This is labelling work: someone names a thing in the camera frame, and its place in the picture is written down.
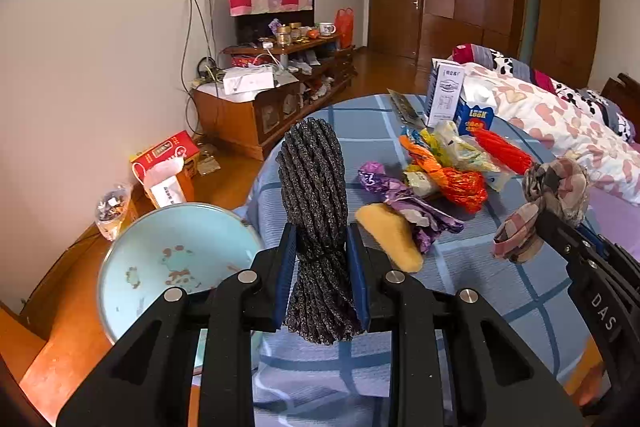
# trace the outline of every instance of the wall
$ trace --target wall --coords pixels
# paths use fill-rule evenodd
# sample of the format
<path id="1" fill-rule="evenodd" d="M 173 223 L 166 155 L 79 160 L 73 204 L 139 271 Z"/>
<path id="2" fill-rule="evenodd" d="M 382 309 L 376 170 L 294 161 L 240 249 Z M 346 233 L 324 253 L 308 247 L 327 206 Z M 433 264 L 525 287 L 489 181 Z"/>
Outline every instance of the wall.
<path id="1" fill-rule="evenodd" d="M 610 76 L 640 80 L 640 0 L 600 0 L 600 31 L 589 86 L 602 89 Z"/>
<path id="2" fill-rule="evenodd" d="M 316 0 L 318 20 L 362 0 Z M 188 0 L 0 0 L 0 299 L 20 309 L 129 178 L 127 159 L 185 128 L 180 58 Z M 235 42 L 216 0 L 218 48 Z M 197 12 L 186 77 L 205 54 Z"/>

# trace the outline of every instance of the silver screw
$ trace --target silver screw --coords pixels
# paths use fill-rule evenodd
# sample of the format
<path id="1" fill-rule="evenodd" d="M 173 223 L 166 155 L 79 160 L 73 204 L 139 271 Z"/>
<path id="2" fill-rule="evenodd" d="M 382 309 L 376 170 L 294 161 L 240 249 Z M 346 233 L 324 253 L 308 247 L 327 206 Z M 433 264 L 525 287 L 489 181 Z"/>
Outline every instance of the silver screw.
<path id="1" fill-rule="evenodd" d="M 473 290 L 462 290 L 460 292 L 460 298 L 468 304 L 473 304 L 478 301 L 478 293 Z"/>
<path id="2" fill-rule="evenodd" d="M 238 280 L 244 284 L 251 284 L 258 279 L 258 274 L 253 270 L 244 270 L 238 274 Z"/>
<path id="3" fill-rule="evenodd" d="M 390 272 L 386 272 L 385 279 L 390 283 L 399 284 L 404 282 L 404 273 L 398 270 L 391 270 Z"/>
<path id="4" fill-rule="evenodd" d="M 164 292 L 164 300 L 167 302 L 175 302 L 182 299 L 182 290 L 180 288 L 169 288 Z"/>

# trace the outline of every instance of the purple plastic bag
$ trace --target purple plastic bag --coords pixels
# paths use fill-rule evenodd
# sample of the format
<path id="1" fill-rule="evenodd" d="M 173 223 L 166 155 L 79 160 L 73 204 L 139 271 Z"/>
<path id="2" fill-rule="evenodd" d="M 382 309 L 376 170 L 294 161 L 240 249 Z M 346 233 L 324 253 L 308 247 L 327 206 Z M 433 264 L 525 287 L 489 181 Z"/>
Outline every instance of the purple plastic bag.
<path id="1" fill-rule="evenodd" d="M 429 251 L 443 231 L 460 233 L 465 228 L 462 221 L 422 201 L 400 180 L 387 176 L 378 162 L 360 167 L 358 181 L 368 192 L 384 197 L 386 204 L 412 224 L 415 244 L 422 253 Z"/>

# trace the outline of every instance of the plaid fabric scrunchie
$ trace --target plaid fabric scrunchie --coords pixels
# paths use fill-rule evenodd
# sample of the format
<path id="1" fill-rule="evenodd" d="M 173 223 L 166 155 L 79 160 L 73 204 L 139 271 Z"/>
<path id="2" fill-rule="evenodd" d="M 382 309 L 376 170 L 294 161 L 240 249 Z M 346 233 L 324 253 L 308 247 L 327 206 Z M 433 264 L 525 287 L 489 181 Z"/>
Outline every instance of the plaid fabric scrunchie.
<path id="1" fill-rule="evenodd" d="M 536 233 L 536 220 L 549 210 L 572 227 L 580 224 L 589 203 L 589 177 L 570 158 L 534 163 L 524 174 L 522 190 L 527 203 L 509 216 L 495 233 L 494 257 L 526 263 L 544 241 Z"/>

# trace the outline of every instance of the yellow sponge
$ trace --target yellow sponge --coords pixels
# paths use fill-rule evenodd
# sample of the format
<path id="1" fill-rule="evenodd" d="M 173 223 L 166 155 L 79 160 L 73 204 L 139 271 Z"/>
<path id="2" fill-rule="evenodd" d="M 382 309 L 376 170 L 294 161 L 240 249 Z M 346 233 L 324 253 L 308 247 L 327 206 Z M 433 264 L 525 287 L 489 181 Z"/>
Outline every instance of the yellow sponge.
<path id="1" fill-rule="evenodd" d="M 409 273 L 420 271 L 422 256 L 404 217 L 384 203 L 373 203 L 359 208 L 356 219 L 399 269 Z"/>

